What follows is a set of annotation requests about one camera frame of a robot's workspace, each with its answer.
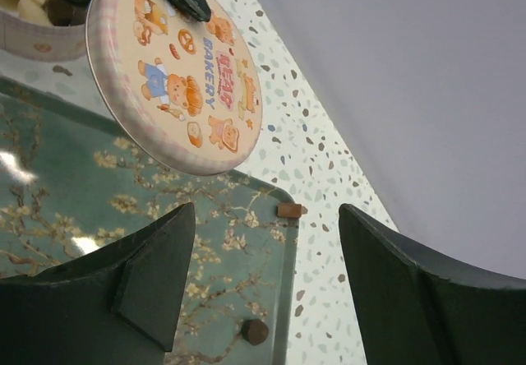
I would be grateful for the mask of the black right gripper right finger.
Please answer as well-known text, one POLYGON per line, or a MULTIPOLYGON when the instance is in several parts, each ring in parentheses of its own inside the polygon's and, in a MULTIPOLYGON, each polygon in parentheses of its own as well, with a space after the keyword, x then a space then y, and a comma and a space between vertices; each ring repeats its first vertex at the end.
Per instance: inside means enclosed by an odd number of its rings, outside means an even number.
POLYGON ((357 207, 339 235, 369 364, 523 364, 525 281, 442 254, 357 207))

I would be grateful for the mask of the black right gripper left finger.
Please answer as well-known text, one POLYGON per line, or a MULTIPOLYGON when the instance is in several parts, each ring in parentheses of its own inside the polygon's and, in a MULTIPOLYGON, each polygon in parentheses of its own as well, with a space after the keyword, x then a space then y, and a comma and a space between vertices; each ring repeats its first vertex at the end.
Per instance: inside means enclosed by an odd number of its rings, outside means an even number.
POLYGON ((4 364, 161 364, 196 231, 191 203, 125 238, 1 282, 4 364))

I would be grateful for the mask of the dark cup chocolate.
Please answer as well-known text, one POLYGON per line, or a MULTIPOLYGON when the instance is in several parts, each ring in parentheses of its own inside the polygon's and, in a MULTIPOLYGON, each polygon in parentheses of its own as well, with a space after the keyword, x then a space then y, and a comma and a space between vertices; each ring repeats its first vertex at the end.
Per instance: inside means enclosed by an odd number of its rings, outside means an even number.
POLYGON ((49 0, 46 4, 46 13, 54 26, 69 26, 72 23, 73 12, 73 6, 63 0, 49 0))

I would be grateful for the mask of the round metal tin lid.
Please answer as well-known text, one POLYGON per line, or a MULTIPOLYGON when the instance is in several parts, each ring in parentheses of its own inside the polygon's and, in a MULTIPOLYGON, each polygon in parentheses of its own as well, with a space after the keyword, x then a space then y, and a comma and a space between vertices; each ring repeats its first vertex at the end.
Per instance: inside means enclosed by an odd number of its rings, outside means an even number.
POLYGON ((166 0, 92 0, 86 55, 115 120, 148 155, 183 173, 234 169, 261 131, 261 88, 238 28, 216 0, 208 22, 166 0))

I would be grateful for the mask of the white heart chocolate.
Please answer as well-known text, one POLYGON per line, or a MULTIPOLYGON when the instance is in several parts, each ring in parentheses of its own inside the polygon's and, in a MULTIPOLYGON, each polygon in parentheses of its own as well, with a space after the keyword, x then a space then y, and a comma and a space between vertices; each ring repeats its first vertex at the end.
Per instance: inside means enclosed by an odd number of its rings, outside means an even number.
POLYGON ((17 3, 19 17, 29 23, 53 27, 46 11, 32 0, 19 0, 17 3))

